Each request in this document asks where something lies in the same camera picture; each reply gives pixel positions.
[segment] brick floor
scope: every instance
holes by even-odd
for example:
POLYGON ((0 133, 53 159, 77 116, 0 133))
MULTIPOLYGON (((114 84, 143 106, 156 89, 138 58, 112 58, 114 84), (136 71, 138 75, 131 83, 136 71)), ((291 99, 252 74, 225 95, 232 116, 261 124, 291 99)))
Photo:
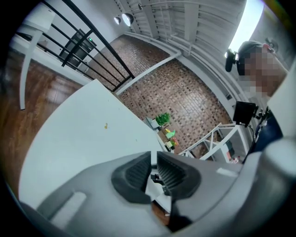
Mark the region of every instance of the brick floor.
MULTIPOLYGON (((166 52, 159 50, 152 44, 148 44, 142 40, 127 35, 122 35, 113 40, 111 42, 111 46, 123 59, 124 63, 131 70, 135 77, 169 56, 166 52)), ((101 52, 106 58, 108 58, 111 63, 113 63, 113 65, 116 66, 117 69, 119 69, 119 71, 125 77, 129 75, 107 48, 103 48, 101 52)), ((124 80, 123 77, 100 54, 97 54, 94 58, 110 72, 112 72, 112 74, 116 78, 118 78, 119 81, 124 80)), ((114 85, 119 84, 119 82, 114 77, 112 77, 104 69, 102 69, 95 61, 91 60, 89 65, 97 70, 99 73, 101 73, 114 85)), ((88 70, 87 74, 94 78, 97 78, 103 85, 107 86, 108 88, 114 88, 113 85, 101 78, 91 69, 88 70)))
MULTIPOLYGON (((114 40, 111 45, 135 76, 168 57, 167 53, 157 47, 125 35, 114 40)), ((102 52, 116 63, 106 49, 102 52)), ((103 62, 100 55, 96 59, 103 62)), ((95 67, 95 62, 90 62, 90 65, 95 67)), ((145 116, 154 118, 159 113, 170 113, 169 129, 176 130, 175 137, 182 150, 197 142, 220 122, 231 123, 216 96, 178 60, 172 60, 144 76, 125 90, 120 99, 142 120, 145 116)))

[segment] window light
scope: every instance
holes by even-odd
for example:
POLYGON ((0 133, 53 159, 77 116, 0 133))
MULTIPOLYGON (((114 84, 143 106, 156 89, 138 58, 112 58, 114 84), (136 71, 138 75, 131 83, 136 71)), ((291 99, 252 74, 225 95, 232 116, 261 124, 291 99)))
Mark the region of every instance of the window light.
POLYGON ((249 40, 260 20, 264 3, 261 0, 247 0, 239 27, 231 41, 229 49, 237 52, 243 42, 249 40))

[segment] spotlight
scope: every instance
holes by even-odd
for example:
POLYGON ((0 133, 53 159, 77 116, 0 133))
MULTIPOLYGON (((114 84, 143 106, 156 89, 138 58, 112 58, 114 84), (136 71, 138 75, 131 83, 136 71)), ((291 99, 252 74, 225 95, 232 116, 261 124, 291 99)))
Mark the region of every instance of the spotlight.
POLYGON ((129 13, 122 14, 122 19, 127 26, 130 26, 134 22, 134 17, 129 13))
POLYGON ((119 23, 121 22, 121 19, 119 17, 114 17, 114 20, 117 25, 119 25, 119 23))

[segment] white ceiling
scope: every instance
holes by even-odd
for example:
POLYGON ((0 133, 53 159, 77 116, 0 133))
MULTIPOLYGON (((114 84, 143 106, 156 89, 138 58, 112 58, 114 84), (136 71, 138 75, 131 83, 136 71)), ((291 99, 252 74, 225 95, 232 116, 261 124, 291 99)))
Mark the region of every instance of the white ceiling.
POLYGON ((173 34, 202 47, 212 56, 221 57, 231 43, 246 4, 246 0, 187 0, 168 3, 165 3, 166 0, 115 1, 122 13, 128 12, 134 16, 131 32, 162 41, 167 41, 173 34), (157 4, 140 11, 138 3, 157 4))

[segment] wooden floor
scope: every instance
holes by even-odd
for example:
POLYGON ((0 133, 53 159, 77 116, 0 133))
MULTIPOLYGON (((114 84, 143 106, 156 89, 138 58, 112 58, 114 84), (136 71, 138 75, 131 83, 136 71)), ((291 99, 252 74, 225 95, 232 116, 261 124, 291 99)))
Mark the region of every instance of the wooden floor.
POLYGON ((167 212, 156 201, 153 201, 151 203, 151 206, 153 213, 157 216, 159 221, 163 225, 168 225, 170 221, 170 216, 166 216, 167 212))
POLYGON ((19 176, 28 148, 52 112, 81 85, 31 62, 25 92, 25 110, 19 109, 19 79, 23 56, 10 52, 0 93, 0 168, 18 196, 19 176))

